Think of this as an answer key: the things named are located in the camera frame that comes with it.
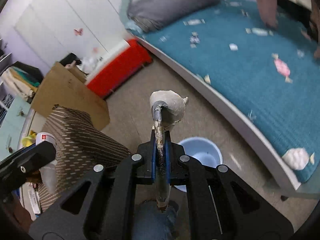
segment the bed frame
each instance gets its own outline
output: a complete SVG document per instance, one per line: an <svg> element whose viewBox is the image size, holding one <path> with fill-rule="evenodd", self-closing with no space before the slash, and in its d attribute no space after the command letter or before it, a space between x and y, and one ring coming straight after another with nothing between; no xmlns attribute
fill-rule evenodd
<svg viewBox="0 0 320 240"><path fill-rule="evenodd" d="M121 19L128 21L127 8L131 0L123 0ZM193 86L213 107L215 107L230 124L240 133L250 147L272 174L274 180L268 181L265 187L280 188L286 197L319 198L320 197L320 168L315 170L311 178L301 184L293 171L284 163L265 136L222 94L206 84L202 79L187 70L184 66L164 54L142 38L136 37L139 43L171 67L184 80Z"/></svg>

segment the bare leg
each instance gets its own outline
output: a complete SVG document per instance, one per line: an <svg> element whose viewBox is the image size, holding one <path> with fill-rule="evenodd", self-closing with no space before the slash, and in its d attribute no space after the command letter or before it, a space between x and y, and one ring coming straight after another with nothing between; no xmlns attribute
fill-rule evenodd
<svg viewBox="0 0 320 240"><path fill-rule="evenodd" d="M320 58L320 11L319 7L316 4L314 0L311 0L311 15L310 15L310 20L313 21L316 24L316 27L318 29L318 48L314 53L315 58Z"/></svg>
<svg viewBox="0 0 320 240"><path fill-rule="evenodd" d="M277 28L277 0L257 0L261 20L267 27Z"/></svg>

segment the person's leg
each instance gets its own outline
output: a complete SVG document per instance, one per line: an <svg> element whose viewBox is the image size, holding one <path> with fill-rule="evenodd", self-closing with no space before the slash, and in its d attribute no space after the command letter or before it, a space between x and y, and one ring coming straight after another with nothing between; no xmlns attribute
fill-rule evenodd
<svg viewBox="0 0 320 240"><path fill-rule="evenodd" d="M311 0L311 15L310 15L310 20L312 23L315 23L316 27L313 26L312 23L310 23L310 27L315 29L317 28L318 30L318 43L320 42L320 11L319 7L316 4L314 0ZM314 53L315 58L320 58L320 45L318 45L317 50Z"/></svg>
<svg viewBox="0 0 320 240"><path fill-rule="evenodd" d="M174 240L176 217L170 205L161 213L155 201L140 204L134 213L132 240Z"/></svg>
<svg viewBox="0 0 320 240"><path fill-rule="evenodd" d="M276 29L277 0L257 0L257 5L261 20L267 27Z"/></svg>

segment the silver screw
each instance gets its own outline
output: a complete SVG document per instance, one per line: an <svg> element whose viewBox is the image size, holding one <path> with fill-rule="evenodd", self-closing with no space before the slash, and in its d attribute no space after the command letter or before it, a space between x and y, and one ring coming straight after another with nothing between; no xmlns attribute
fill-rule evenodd
<svg viewBox="0 0 320 240"><path fill-rule="evenodd" d="M140 154L134 154L131 156L131 159L134 161L139 161L141 160L142 156Z"/></svg>
<svg viewBox="0 0 320 240"><path fill-rule="evenodd" d="M180 161L182 162L188 162L190 160L190 157L188 155L181 155Z"/></svg>
<svg viewBox="0 0 320 240"><path fill-rule="evenodd" d="M102 171L103 170L103 165L101 165L101 164L97 164L97 165L95 165L94 167L93 167L93 170L95 171L95 172L100 172L100 171Z"/></svg>
<svg viewBox="0 0 320 240"><path fill-rule="evenodd" d="M222 172L222 173L225 173L228 171L228 167L226 165L220 165L218 167L218 171Z"/></svg>

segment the mattress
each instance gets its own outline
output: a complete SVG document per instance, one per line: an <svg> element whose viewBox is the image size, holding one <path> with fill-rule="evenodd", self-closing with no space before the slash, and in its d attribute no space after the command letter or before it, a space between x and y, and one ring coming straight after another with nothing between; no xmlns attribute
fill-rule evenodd
<svg viewBox="0 0 320 240"><path fill-rule="evenodd" d="M193 19L204 23L186 24ZM306 182L319 164L320 69L313 58L317 44L303 37L301 23L284 14L278 21L279 29L267 36L247 33L265 28L257 4L222 0L157 32L134 34L192 73L209 75L211 86L253 122L280 157L292 148L314 153L314 162L294 170L297 179ZM194 32L200 40L196 47L190 45ZM238 50L230 49L232 43ZM277 71L273 54L287 63L292 83Z"/></svg>

